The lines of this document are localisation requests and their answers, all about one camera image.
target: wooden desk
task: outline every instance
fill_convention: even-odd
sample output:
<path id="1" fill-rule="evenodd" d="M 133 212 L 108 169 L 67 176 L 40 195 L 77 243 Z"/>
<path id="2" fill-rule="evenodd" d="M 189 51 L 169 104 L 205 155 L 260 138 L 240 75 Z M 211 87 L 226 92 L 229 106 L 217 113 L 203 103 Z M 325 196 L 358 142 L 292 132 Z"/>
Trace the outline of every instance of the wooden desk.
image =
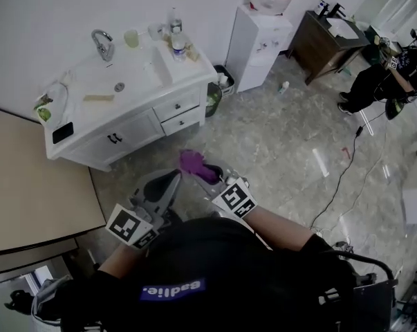
<path id="1" fill-rule="evenodd" d="M 333 37 L 328 31 L 331 25 L 326 16 L 318 19 L 313 11 L 305 12 L 287 56 L 294 55 L 300 66 L 311 72 L 305 80 L 307 85 L 320 76 L 339 73 L 369 45 L 364 33 L 355 24 L 347 23 L 357 33 L 358 39 Z"/>

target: smartphone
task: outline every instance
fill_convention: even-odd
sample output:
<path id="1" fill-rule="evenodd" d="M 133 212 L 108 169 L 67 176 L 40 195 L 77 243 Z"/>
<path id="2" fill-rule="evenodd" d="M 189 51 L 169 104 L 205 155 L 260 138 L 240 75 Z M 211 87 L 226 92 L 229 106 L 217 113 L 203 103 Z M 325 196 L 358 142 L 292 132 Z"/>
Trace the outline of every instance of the smartphone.
<path id="1" fill-rule="evenodd" d="M 63 125 L 59 129 L 56 129 L 53 132 L 53 144 L 57 144 L 59 141 L 68 138 L 70 135 L 73 135 L 73 123 L 69 122 L 66 125 Z"/>

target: tile floor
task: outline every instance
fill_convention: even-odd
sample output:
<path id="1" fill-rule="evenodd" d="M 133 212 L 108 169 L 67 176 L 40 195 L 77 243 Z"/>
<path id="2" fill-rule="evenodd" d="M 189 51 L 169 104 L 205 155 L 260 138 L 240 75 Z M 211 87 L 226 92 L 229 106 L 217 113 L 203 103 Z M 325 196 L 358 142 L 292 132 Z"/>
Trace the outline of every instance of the tile floor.
<path id="1" fill-rule="evenodd" d="M 356 59 L 349 67 L 352 75 L 327 75 L 306 86 L 306 73 L 297 62 L 279 57 L 262 86 L 222 100 L 204 127 L 195 125 L 162 138 L 117 161 L 109 173 L 92 170 L 105 217 L 116 203 L 129 208 L 128 198 L 140 176 L 177 167 L 180 149 L 196 149 L 222 158 L 246 176 L 260 205 L 309 226 L 330 201 L 353 153 L 355 132 L 364 124 L 360 114 L 338 111 L 338 92 L 349 91 L 354 75 L 366 67 L 361 58 Z M 278 86 L 286 80 L 290 88 L 279 95 Z M 377 103 L 365 113 L 370 120 L 383 110 L 384 105 Z M 407 105 L 394 120 L 381 116 L 371 127 L 373 135 L 365 127 L 356 140 L 354 162 L 334 202 L 316 221 L 315 231 L 330 244 L 351 242 L 356 253 L 382 260 L 394 272 L 403 266 L 400 297 L 417 268 L 417 225 L 405 225 L 401 204 L 401 184 L 415 157 L 409 147 L 417 140 L 417 109 Z M 327 177 L 313 149 L 322 157 Z M 383 171 L 386 165 L 389 178 Z M 185 178 L 174 208 L 184 220 L 204 216 L 211 204 L 203 197 L 202 189 Z M 118 244 L 104 229 L 78 242 L 91 248 L 99 261 Z M 373 270 L 380 279 L 383 276 L 373 266 L 354 266 L 359 273 Z"/>

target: drain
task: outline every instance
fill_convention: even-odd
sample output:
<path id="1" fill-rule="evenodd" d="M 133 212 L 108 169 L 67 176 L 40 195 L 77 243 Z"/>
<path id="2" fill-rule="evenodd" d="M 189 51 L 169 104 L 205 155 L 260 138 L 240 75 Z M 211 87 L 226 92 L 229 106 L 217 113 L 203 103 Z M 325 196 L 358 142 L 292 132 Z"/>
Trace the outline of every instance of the drain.
<path id="1" fill-rule="evenodd" d="M 125 89 L 125 84 L 123 82 L 118 82 L 116 86 L 114 86 L 114 91 L 121 92 L 123 89 Z"/>

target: purple cloth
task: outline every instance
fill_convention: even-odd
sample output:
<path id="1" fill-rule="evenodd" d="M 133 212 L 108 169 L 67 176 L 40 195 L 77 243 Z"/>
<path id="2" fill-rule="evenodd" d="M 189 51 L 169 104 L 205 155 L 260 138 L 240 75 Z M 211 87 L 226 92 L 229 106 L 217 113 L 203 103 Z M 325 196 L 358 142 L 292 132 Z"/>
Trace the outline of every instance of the purple cloth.
<path id="1" fill-rule="evenodd" d="M 219 177 L 216 172 L 203 164 L 203 155 L 200 152 L 194 150 L 182 150 L 179 162 L 180 168 L 183 171 L 201 177 L 209 184 L 216 184 L 219 182 Z"/>

